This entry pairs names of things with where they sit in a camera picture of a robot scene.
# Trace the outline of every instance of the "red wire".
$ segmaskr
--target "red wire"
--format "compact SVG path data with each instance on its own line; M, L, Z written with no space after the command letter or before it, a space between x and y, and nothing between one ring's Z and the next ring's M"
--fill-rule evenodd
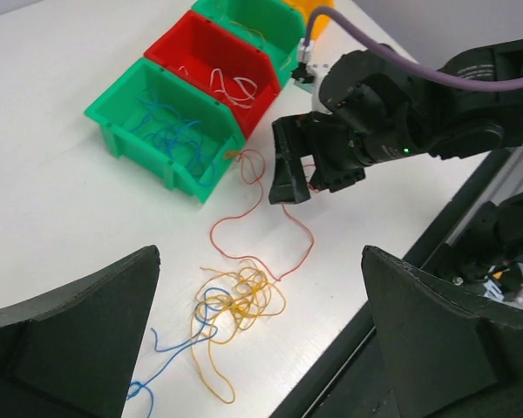
M302 166L302 168L308 168L308 167L315 167L316 165L315 164L305 164ZM308 188L314 192L315 194L318 194L320 191L317 190L313 185L311 185L310 183L308 183Z
M258 155L260 158L261 158L261 161L263 163L262 165L262 169L261 169L261 173L258 174L256 173L255 171L255 168L254 168L254 162L252 161L251 157L249 157L247 155L247 152L253 152L254 154ZM276 281L281 281L284 277L294 273L296 270L298 270L303 264L304 262L306 261L306 259L308 258L309 254L311 253L312 251L312 248L314 247L314 244L316 243L316 239L314 238L314 234L308 229L307 226L305 226L299 219L295 218L294 216L292 216L288 211L287 209L285 208L285 205L282 205L282 211L285 213L285 215L287 216L287 218L289 218L290 220L292 220L293 222L295 222L299 227L301 227L304 232L306 232L309 236L309 240L310 240L310 245L308 247L308 249L306 250L306 253L304 254L304 256L302 257L302 259L300 260L300 262L293 268L291 268L290 270L288 270L287 272L281 274L280 276L276 276L272 271L271 269L269 269L268 265L263 262L260 258L258 257L255 257L254 255L230 255L228 253L226 253L216 242L215 242L215 238L214 238L214 233L215 233L215 230L217 229L217 227L220 225L220 224L223 224L229 220L238 220L238 219L243 219L243 218L246 218L250 213L252 213L255 209L257 209L257 207L262 203L262 200L263 200L263 196L265 194L265 190L263 188L263 184L262 184L262 177L263 177L263 174L265 174L265 167L266 167L266 160L265 158L256 150L250 150L250 149L247 149L247 150L244 150L242 152L230 152L228 154L228 158L229 156L231 155L235 155L235 161L236 162L240 162L241 163L241 177L242 177L242 180L244 181L244 183L246 183L247 185L258 185L260 187L260 198L257 200L257 202L255 203L255 205L253 205L250 209L248 209L247 211L245 211L242 215L238 215L238 216L227 216L223 219L220 219L218 220L212 227L211 227L211 231L209 232L209 239L211 240L211 244L213 245L213 247L219 252L221 253L224 257L227 257L228 259L231 259L231 260L244 260L244 259L251 259L251 260L255 260L257 262L259 262L266 270L267 272L269 273L269 275L271 276L271 278L273 278L274 280ZM252 169L252 173L254 174L254 179L252 180L248 180L246 178L246 175L245 175L245 172L244 172L244 165L245 165L245 162L248 162L249 165L250 165L250 168Z

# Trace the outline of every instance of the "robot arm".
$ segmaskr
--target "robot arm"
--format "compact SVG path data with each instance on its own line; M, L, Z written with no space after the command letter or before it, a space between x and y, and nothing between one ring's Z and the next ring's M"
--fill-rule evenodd
M466 158L523 144L523 89L463 91L409 74L371 51L343 55L332 67L310 65L313 44L299 45L296 85L312 94L312 112L273 123L271 204L310 199L301 158L312 155L309 183L338 192L365 169L428 153ZM523 40L469 50L439 70L466 80L523 78Z

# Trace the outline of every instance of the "green bin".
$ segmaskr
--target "green bin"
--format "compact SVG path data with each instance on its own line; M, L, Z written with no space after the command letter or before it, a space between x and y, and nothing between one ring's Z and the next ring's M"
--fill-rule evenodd
M268 54L281 87L287 83L305 35L300 11L281 0L198 0L192 9Z
M205 202L245 143L224 104L141 58L89 106L109 151Z

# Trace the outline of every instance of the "wire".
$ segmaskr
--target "wire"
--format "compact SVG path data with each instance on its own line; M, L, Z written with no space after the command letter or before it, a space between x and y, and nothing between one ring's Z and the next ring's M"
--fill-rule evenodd
M501 92L501 91L514 91L523 89L523 78L515 78L513 80L506 81L476 81L466 80L459 77L454 77L449 74L445 74L440 71L436 71L432 68L426 67L421 64L413 63L412 61L401 57L395 51L391 50L385 45L381 45L371 37L366 35L362 30L358 29L353 23L342 15L339 11L328 7L320 6L316 7L309 17L306 25L306 36L304 37L304 46L309 46L310 38L312 36L312 30L314 29L314 23L316 19L325 15L334 20L339 26L341 26L349 35L355 38L358 42L368 48L379 57L395 64L404 71L407 71L415 76L424 78L434 83L446 85L454 89L468 90L468 91L483 91L483 92Z
M279 68L279 71L280 70L284 70L285 68L287 68L287 65L289 65L292 60L293 60L293 58L289 55L289 57L287 58L287 61L285 61L283 63L283 65L281 66L281 68Z
M258 157L260 157L261 161L262 161L262 166L261 166L261 172L258 173L256 172L255 168L254 168L254 162L252 161L252 159L248 156L248 153L251 152L255 155L257 155ZM263 262L260 258L258 257L255 257L253 255L231 255L231 254L228 254L226 253L216 242L215 240L215 231L217 230L217 228L223 224L223 223L226 223L228 221L231 221L231 220L239 220L239 219L244 219L246 218L250 213L252 213L253 211L255 211L255 209L258 208L258 206L261 204L262 200L263 200L263 196L265 194L265 191L264 191L264 188L263 188L263 184L261 182L262 180L262 177L263 177L263 174L265 173L265 170L266 170L266 161L265 161L265 158L256 150L251 150L251 149L247 149L247 150L244 150L242 152L238 152L238 151L233 151L233 152L227 152L227 155L225 156L225 158L234 158L234 160L236 162L239 162L241 164L241 177L242 177L242 180L244 181L244 183L246 183L247 185L257 185L259 188L260 188L260 198L258 198L258 200L256 201L256 203L250 208L248 209L247 211L245 211L244 213L240 214L240 215L237 215L237 216L227 216L223 219L220 219L218 220L211 228L211 231L209 232L209 239L211 240L211 244L213 245L213 247L221 254L223 255L224 257L230 259L230 260L245 260L245 259L250 259L250 260L255 260L257 261L258 263L260 263L263 268L265 268L265 270L268 272L269 276L275 280L275 281L281 281L283 278L289 276L290 274L294 273L295 271L297 271L303 264L304 262L306 261L306 259L308 258L308 256L310 255L311 251L312 251L312 248L314 247L314 244L316 243L316 239L314 238L314 234L297 218L295 218L294 216L292 216L286 209L285 205L282 205L281 208L283 210L283 212L285 213L285 216L287 216L287 218L289 218L290 220L292 220L294 223L296 223L299 227L301 227L304 232L306 232L306 234L309 236L309 247L308 249L306 250L306 252L304 253L304 255L302 256L301 260L299 261L299 263L294 266L293 268L291 268L290 270L288 270L287 272L281 274L280 276L277 276L275 275L271 269L269 269L268 265ZM254 176L253 179L251 180L248 180L246 178L246 173L244 172L244 166L245 164L248 163L248 165L250 166L251 168L251 172L252 172L252 175Z
M316 167L315 164L306 164L306 165L303 165L302 168L310 168L310 167ZM308 188L314 193L314 194L318 194L320 191L317 190L313 185L311 185L310 183L308 183Z
M219 81L221 83L221 88L215 90L213 87L214 84L214 76L215 74L219 75ZM255 100L255 94L258 91L258 84L256 84L254 81L250 80L249 78L245 77L235 77L233 80L238 84L242 92L247 96L246 98L235 98L228 94L227 88L225 87L225 78L223 76L223 71L221 68L213 68L211 71L211 78L209 79L209 88L214 90L215 93L223 93L225 97L228 99L228 101L238 107L241 107L242 109L251 109L251 104L242 104L239 102L245 102L247 100ZM244 82L250 84L252 87L254 87L254 92L250 93L248 90L246 90L246 87L244 86Z
M187 341L184 341L183 343L179 344L178 346L161 349L161 348L159 348L159 335L157 334L157 331L154 328L151 328L151 331L153 332L153 335L155 337L155 346L154 346L155 352L166 353L166 352L174 351L174 350L178 350L178 351L176 351L176 353L174 353L168 359L168 361L165 362L163 367L157 373L155 373L151 378L149 378L145 383L143 383L141 381L133 381L132 383L130 383L130 386L128 388L128 395L126 396L127 401L131 400L132 398L135 398L142 390L147 391L147 393L149 394L149 397L151 399L151 405L149 407L149 412L147 414L147 418L151 418L151 415L153 413L154 404L155 404L155 394L153 393L153 391L151 390L149 385L165 372L165 370L168 368L168 366L173 362L173 360L180 353L195 346L196 344L210 340L213 337L215 337L215 335L217 335L219 329L214 324L211 324L208 322L211 319L208 318L208 316L207 316L207 311L209 310L209 304L206 302L207 293L210 291L213 291L213 290L218 290L218 291L222 292L223 294L225 294L225 293L229 294L225 290L220 289L218 287L209 288L204 292L204 300L199 301L198 304L196 305L196 308L194 309L194 315L192 316L192 320L191 320L191 324L190 324L190 330L192 331L193 325L194 325L194 319L196 319L201 324L201 328L195 335L190 337L190 339L188 339ZM198 311L201 307L203 307L205 309L205 312L202 316L200 316L198 313ZM209 335L205 335L203 333L203 330L205 327L210 327Z
M147 124L149 124L152 120L155 120L156 122L165 125L154 132L147 133L143 139L145 141L151 141L153 146L155 146L158 149L161 149L165 154L169 156L170 159L176 160L176 158L173 155L174 147L176 146L186 146L186 147L192 147L193 156L188 161L186 169L187 171L192 175L192 177L199 179L195 179L196 183L203 187L212 187L215 183L215 176L216 176L216 170L214 166L214 161L212 158L206 156L201 152L201 142L199 140L195 140L190 135L186 135L184 132L190 131L198 135L198 132L196 130L190 130L193 126L199 125L199 120L185 120L182 118L180 113L174 109L169 104L162 104L158 100L157 93L155 91L151 91L149 89L146 89L147 92L149 92L150 96L152 97L152 101L147 101L143 99L138 99L138 101L146 108L147 112L146 115L141 119L141 122L133 127L129 132L130 133L137 133L140 129L144 128ZM158 109L164 109L168 110L171 113L174 114L174 116L178 119L175 123L167 122L158 116L155 115L155 112ZM211 177L210 180L207 183L204 183L200 180L201 177L203 177L205 171L207 170L206 166L202 164L202 161L207 162L207 165L211 169ZM197 175L194 175L194 173L200 169L200 173Z
M239 26L240 28L244 29L251 37L254 37L253 33L261 38L263 43L267 43L265 37L263 36L263 33L261 33L257 29L252 29L247 26L244 26L243 24L239 24L235 20L231 20L229 16L227 16L227 12L221 7L220 0L215 0L215 8L221 12L221 15L217 18L217 20L227 20L230 24L234 24L236 26Z
M216 340L211 335L211 330L209 330L209 334L206 335L211 337L209 338L209 342L207 344L207 353L211 367L230 388L230 400L225 399L222 395L220 395L217 390L215 390L213 385L207 380L207 377L203 373L200 362L195 355L194 348L191 348L192 357L194 358L194 363L198 368L201 381L213 395L226 404L231 404L236 400L236 392L231 381L216 366L212 352L213 344L220 346L227 345L236 337L240 331L248 331L260 318L277 316L284 312L285 308L287 307L287 300L285 299L282 292L275 286L275 283L269 282L265 272L258 268L254 261L241 260L240 264L247 265L242 267L238 272L220 272L210 268L202 268L204 271L215 273L215 276L209 279L196 294L196 300L198 300L198 295L200 294L201 290L214 280L219 280L223 277L229 277L235 280L235 284L232 287L232 292L236 294L235 297L225 292L223 295L219 294L216 296L211 296L200 302L208 304L211 301L213 304L217 304L220 307L217 314L210 320L210 323L213 327L215 327L215 322L224 313L230 313L234 321L234 328L232 333L226 339ZM276 290L279 294L282 300L282 307L277 312L268 313L267 308L272 300L273 290Z

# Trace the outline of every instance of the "table surface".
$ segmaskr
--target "table surface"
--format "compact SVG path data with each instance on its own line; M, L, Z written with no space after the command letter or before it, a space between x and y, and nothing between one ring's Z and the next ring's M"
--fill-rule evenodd
M168 192L131 161L113 158L98 127L83 116L190 5L44 0L0 16L0 307L155 244L162 266L149 326L170 345L187 337L194 294L207 279L199 267L236 268L210 246L207 232L221 216L240 213L257 199L258 190L242 184L237 166L201 206ZM336 0L336 7L404 53L350 0ZM331 24L313 62L332 64L357 48ZM271 121L309 107L307 93L289 82L250 139L248 147L268 159L265 185L273 172ZM364 245L403 256L482 158L440 162L420 156L377 165L359 185L291 208L315 234L316 246L304 267L280 285L287 310L214 350L236 387L236 402L215 399L186 352L152 384L153 417L170 411L185 417L270 415L366 301L359 267ZM266 199L253 216L222 227L219 236L229 252L260 255L278 272L295 265L306 246L302 232ZM135 377L148 378L165 360L146 333ZM141 394L126 404L124 417L144 417L148 408Z

